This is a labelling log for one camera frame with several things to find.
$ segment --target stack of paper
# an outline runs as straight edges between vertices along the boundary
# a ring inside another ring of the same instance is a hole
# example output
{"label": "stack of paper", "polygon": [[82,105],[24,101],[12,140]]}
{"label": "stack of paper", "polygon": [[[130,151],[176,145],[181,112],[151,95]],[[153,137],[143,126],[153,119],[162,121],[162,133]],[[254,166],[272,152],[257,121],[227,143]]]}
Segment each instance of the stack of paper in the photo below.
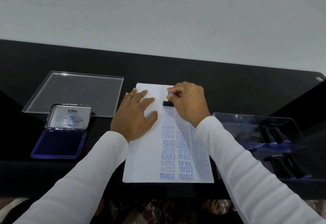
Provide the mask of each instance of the stack of paper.
{"label": "stack of paper", "polygon": [[145,111],[148,117],[158,111],[151,130],[129,143],[129,156],[124,166],[125,183],[214,183],[209,155],[195,137],[195,128],[181,119],[174,107],[164,107],[171,86],[138,83],[145,98],[154,97]]}

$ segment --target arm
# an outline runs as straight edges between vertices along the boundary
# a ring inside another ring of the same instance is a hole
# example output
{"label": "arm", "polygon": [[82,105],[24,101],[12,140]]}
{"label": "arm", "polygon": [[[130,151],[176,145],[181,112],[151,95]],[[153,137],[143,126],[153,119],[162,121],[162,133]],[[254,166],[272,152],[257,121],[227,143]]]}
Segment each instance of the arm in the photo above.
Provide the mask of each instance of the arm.
{"label": "arm", "polygon": [[197,138],[214,159],[245,224],[326,223],[210,115],[201,86],[183,82],[168,91],[177,94],[167,99],[196,128]]}
{"label": "arm", "polygon": [[157,120],[157,111],[147,119],[145,109],[154,98],[147,90],[126,93],[106,132],[66,176],[15,222],[15,224],[89,223],[112,173],[128,156],[128,143],[143,136]]}

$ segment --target white sleeve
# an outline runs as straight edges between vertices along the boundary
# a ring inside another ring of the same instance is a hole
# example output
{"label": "white sleeve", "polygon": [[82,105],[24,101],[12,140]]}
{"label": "white sleeve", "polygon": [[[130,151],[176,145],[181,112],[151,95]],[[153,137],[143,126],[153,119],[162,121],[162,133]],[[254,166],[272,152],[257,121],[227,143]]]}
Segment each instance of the white sleeve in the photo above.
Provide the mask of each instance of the white sleeve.
{"label": "white sleeve", "polygon": [[245,150],[215,117],[206,117],[196,137],[215,161],[245,224],[326,223],[287,185]]}
{"label": "white sleeve", "polygon": [[14,223],[89,223],[112,173],[128,153],[121,134],[106,132],[85,158]]}

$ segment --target wall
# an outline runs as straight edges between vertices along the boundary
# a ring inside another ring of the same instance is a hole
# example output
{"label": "wall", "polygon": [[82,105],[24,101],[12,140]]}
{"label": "wall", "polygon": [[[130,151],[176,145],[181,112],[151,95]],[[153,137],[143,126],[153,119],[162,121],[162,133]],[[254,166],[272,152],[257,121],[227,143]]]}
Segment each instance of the wall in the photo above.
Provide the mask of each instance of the wall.
{"label": "wall", "polygon": [[326,74],[326,0],[0,0],[0,38]]}

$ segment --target ink pad lid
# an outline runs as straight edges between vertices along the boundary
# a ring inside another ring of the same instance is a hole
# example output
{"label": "ink pad lid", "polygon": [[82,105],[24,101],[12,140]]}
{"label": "ink pad lid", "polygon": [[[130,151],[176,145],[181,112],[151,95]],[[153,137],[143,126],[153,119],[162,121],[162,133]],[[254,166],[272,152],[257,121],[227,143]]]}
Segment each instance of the ink pad lid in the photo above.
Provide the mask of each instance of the ink pad lid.
{"label": "ink pad lid", "polygon": [[92,114],[92,107],[76,104],[54,104],[45,127],[51,130],[85,130]]}

